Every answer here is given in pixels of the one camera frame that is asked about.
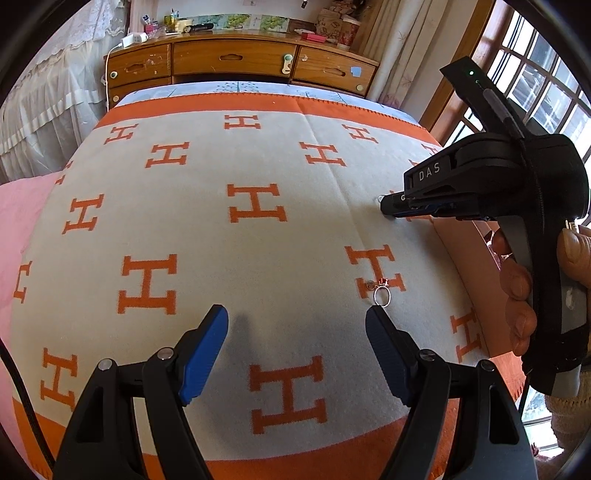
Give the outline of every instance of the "patterned curtain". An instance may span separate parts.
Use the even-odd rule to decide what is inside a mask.
[[[385,0],[363,52],[381,62],[368,93],[369,100],[394,108],[401,106],[433,40],[447,2]]]

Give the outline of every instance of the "white charger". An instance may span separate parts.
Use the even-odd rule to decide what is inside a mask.
[[[123,48],[127,48],[134,43],[144,43],[146,40],[148,40],[148,35],[146,33],[130,33],[121,39],[121,43]]]

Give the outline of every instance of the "orange border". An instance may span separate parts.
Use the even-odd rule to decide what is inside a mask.
[[[37,472],[51,479],[51,472],[37,446],[25,411],[17,400],[13,399],[13,403],[29,462]],[[457,408],[458,401],[450,400],[429,480],[436,479],[445,470],[452,447]],[[66,428],[42,415],[37,414],[37,418],[51,452],[57,456]],[[215,480],[374,480],[384,470],[405,422],[406,417],[403,417],[364,435],[311,452],[254,460],[213,460],[207,462],[207,467]],[[145,453],[144,462],[151,480],[165,480],[155,455]]]
[[[144,100],[113,108],[98,122],[95,128],[138,118],[206,111],[291,112],[324,116],[390,130],[433,145],[439,145],[437,140],[420,125],[414,125],[384,113],[328,100],[267,93],[202,93],[200,95]]]

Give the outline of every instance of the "drawer handle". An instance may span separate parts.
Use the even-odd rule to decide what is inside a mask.
[[[146,68],[146,65],[144,65],[143,63],[134,63],[133,65],[130,65],[129,67],[125,68],[125,71],[127,73],[135,73],[138,72],[140,70],[143,70],[144,68]]]
[[[236,55],[235,53],[230,53],[228,55],[221,55],[220,56],[220,60],[222,61],[240,61],[242,60],[244,57],[242,55]]]
[[[294,56],[291,53],[286,53],[283,55],[283,68],[281,69],[281,73],[283,75],[289,75],[291,72],[291,62],[294,59]]]
[[[338,75],[339,77],[344,77],[347,75],[343,70],[340,69],[324,69],[324,73],[330,73],[332,75]]]

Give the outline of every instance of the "charging cable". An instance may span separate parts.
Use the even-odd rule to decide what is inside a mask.
[[[107,111],[109,111],[109,55],[111,55],[111,52],[119,47],[123,47],[123,42],[119,42],[117,45],[115,45],[112,49],[109,50],[109,53],[107,54],[107,58],[105,60],[105,92],[107,95]]]

